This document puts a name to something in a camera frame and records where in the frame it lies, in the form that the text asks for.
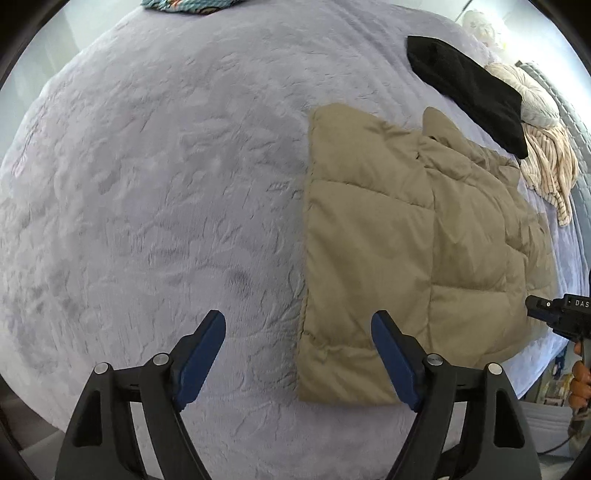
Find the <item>person's right hand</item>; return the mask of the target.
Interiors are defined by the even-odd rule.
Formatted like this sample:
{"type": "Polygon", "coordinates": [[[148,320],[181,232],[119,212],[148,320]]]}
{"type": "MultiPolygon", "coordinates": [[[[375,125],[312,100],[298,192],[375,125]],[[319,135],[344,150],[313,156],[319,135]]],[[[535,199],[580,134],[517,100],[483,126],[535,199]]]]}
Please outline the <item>person's right hand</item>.
{"type": "Polygon", "coordinates": [[[581,360],[572,368],[573,379],[570,383],[569,405],[573,410],[586,408],[591,399],[590,370],[581,360]]]}

